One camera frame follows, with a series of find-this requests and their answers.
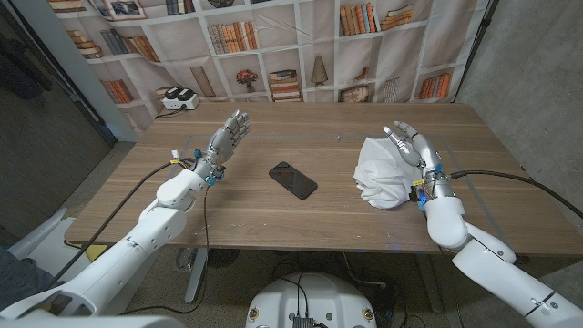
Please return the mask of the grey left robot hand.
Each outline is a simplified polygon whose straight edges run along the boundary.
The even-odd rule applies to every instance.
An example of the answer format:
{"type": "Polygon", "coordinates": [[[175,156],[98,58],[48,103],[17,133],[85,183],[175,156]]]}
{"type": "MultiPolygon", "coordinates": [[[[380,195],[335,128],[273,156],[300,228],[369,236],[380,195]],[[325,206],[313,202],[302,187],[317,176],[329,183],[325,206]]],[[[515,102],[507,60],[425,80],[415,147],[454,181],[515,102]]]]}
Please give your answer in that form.
{"type": "Polygon", "coordinates": [[[197,160],[194,172],[203,179],[211,175],[218,176],[217,170],[224,169],[224,164],[232,157],[235,148],[250,130],[248,114],[237,109],[210,138],[202,157],[197,160]]]}

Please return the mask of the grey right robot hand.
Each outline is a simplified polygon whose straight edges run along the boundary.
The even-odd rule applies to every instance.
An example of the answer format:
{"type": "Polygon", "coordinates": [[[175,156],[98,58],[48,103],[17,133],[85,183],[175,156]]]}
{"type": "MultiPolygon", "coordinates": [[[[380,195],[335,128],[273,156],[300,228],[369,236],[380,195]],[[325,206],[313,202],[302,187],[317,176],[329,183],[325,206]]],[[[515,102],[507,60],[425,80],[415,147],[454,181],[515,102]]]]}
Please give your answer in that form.
{"type": "Polygon", "coordinates": [[[441,156],[429,139],[403,121],[395,121],[394,125],[406,135],[405,138],[399,137],[387,126],[383,127],[383,131],[395,144],[402,159],[420,171],[427,198],[454,197],[455,193],[443,172],[441,156]]]}

